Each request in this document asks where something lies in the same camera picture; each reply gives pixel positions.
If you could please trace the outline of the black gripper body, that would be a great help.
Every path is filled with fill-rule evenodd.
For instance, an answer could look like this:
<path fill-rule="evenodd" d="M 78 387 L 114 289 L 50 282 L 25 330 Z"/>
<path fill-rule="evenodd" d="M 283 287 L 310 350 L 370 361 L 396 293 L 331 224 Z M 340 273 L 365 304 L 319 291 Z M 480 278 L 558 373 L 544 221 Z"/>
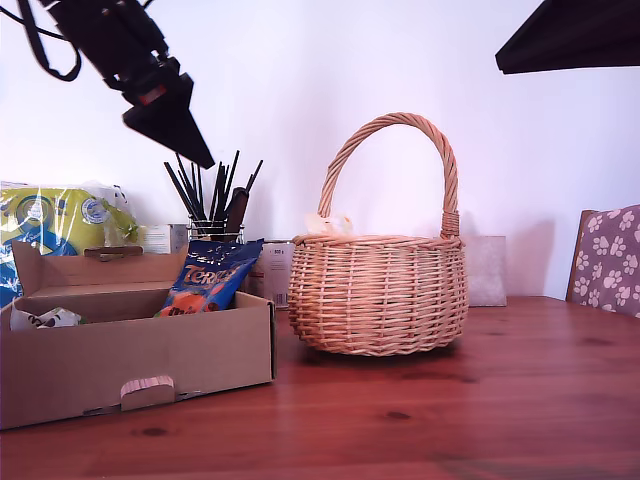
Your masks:
<path fill-rule="evenodd" d="M 142 7 L 91 7 L 82 51 L 104 82 L 130 103 L 153 86 L 193 81 L 180 72 L 164 36 Z"/>

